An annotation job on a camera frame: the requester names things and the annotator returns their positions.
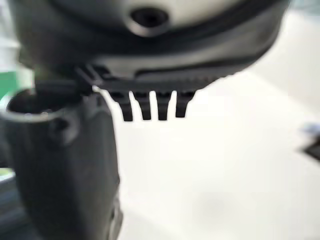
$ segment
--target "dark object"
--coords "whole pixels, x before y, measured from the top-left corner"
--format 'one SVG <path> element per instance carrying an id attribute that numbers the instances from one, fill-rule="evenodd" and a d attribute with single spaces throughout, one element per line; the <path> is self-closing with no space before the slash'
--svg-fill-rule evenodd
<path id="1" fill-rule="evenodd" d="M 27 216 L 4 239 L 115 240 L 122 213 L 108 90 L 133 121 L 155 91 L 184 118 L 196 92 L 255 63 L 275 42 L 289 0 L 10 0 L 19 59 L 35 89 L 4 104 L 0 132 Z"/>
<path id="2" fill-rule="evenodd" d="M 320 137 L 315 141 L 314 144 L 305 149 L 305 153 L 320 162 Z"/>
<path id="3" fill-rule="evenodd" d="M 122 214 L 110 110 L 99 93 L 62 97 L 26 90 L 2 111 L 23 204 L 44 239 L 115 240 Z"/>

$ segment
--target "black plastic part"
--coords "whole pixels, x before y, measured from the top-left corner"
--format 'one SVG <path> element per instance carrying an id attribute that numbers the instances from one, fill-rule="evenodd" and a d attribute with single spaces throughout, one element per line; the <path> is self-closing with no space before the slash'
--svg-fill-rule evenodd
<path id="1" fill-rule="evenodd" d="M 1 112 L 23 205 L 45 240 L 108 240 L 120 183 L 110 110 L 99 93 L 48 98 L 26 90 Z"/>
<path id="2" fill-rule="evenodd" d="M 22 207 L 15 178 L 0 182 L 0 239 L 3 235 L 27 226 L 30 219 Z"/>
<path id="3" fill-rule="evenodd" d="M 140 105 L 143 120 L 151 120 L 151 105 L 149 92 L 136 92 L 133 95 Z"/>
<path id="4" fill-rule="evenodd" d="M 128 92 L 110 92 L 111 98 L 117 102 L 121 108 L 123 120 L 132 122 L 134 120 L 131 101 Z"/>
<path id="5" fill-rule="evenodd" d="M 189 102 L 194 98 L 195 92 L 178 92 L 176 97 L 176 112 L 177 118 L 185 118 Z"/>
<path id="6" fill-rule="evenodd" d="M 158 104 L 158 119 L 166 121 L 168 119 L 168 107 L 172 92 L 156 92 L 155 94 Z"/>
<path id="7" fill-rule="evenodd" d="M 314 144 L 305 150 L 305 153 L 320 162 L 320 137 Z"/>

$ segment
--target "blurry background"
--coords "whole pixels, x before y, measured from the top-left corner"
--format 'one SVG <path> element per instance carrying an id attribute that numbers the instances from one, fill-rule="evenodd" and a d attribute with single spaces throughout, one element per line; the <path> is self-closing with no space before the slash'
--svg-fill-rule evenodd
<path id="1" fill-rule="evenodd" d="M 174 118 L 173 96 L 168 122 L 142 121 L 132 101 L 135 122 L 124 123 L 106 94 L 129 212 L 120 240 L 320 239 L 320 164 L 302 152 L 303 127 L 320 120 L 318 2 L 296 1 L 274 48 L 199 91 L 186 119 Z M 4 26 L 3 93 L 32 85 Z"/>

